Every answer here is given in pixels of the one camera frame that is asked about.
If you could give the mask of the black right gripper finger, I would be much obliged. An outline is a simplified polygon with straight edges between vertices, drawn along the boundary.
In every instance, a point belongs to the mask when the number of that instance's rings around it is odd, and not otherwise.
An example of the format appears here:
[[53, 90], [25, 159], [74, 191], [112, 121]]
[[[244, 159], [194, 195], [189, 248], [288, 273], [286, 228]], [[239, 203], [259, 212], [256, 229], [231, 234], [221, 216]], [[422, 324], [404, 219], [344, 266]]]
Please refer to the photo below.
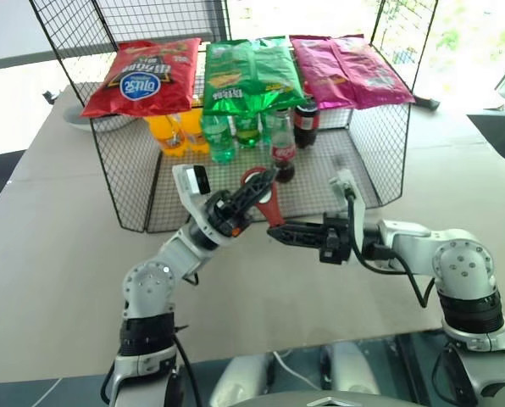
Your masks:
[[274, 233], [306, 233], [306, 234], [321, 234], [325, 230], [325, 225], [322, 223], [314, 223], [307, 221], [289, 220], [284, 224], [274, 226]]
[[302, 231], [269, 228], [267, 234], [279, 243], [302, 248], [321, 248], [326, 239], [326, 233], [322, 230]]

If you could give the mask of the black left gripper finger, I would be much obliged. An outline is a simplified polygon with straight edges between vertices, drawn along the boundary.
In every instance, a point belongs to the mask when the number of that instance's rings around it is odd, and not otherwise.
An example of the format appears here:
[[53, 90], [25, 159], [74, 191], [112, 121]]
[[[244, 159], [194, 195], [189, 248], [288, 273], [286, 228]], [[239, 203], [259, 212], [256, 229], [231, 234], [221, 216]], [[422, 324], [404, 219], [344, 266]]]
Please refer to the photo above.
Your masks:
[[268, 203], [275, 198], [275, 176], [277, 170], [255, 170], [246, 176], [245, 182], [237, 190], [239, 203]]
[[270, 215], [273, 197], [273, 182], [263, 178], [247, 178], [245, 186], [252, 190], [255, 206], [263, 215]]

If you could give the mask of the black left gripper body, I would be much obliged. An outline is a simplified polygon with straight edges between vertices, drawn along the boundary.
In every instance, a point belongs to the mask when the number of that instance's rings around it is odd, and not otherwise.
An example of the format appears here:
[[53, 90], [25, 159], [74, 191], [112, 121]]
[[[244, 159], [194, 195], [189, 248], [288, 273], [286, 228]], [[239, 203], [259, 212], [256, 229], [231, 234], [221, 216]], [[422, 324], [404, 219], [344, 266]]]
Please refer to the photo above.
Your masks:
[[248, 213], [253, 206], [240, 193], [228, 190], [214, 193], [204, 204], [207, 222], [224, 237], [238, 237], [252, 222]]

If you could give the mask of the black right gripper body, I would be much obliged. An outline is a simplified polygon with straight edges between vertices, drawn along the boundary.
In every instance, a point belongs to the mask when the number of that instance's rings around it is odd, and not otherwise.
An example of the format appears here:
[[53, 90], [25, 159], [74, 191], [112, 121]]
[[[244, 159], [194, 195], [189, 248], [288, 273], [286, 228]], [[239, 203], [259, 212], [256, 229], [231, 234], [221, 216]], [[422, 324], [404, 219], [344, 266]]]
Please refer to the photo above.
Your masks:
[[339, 213], [323, 214], [325, 234], [319, 249], [319, 261], [325, 264], [343, 264], [351, 255], [348, 219]]

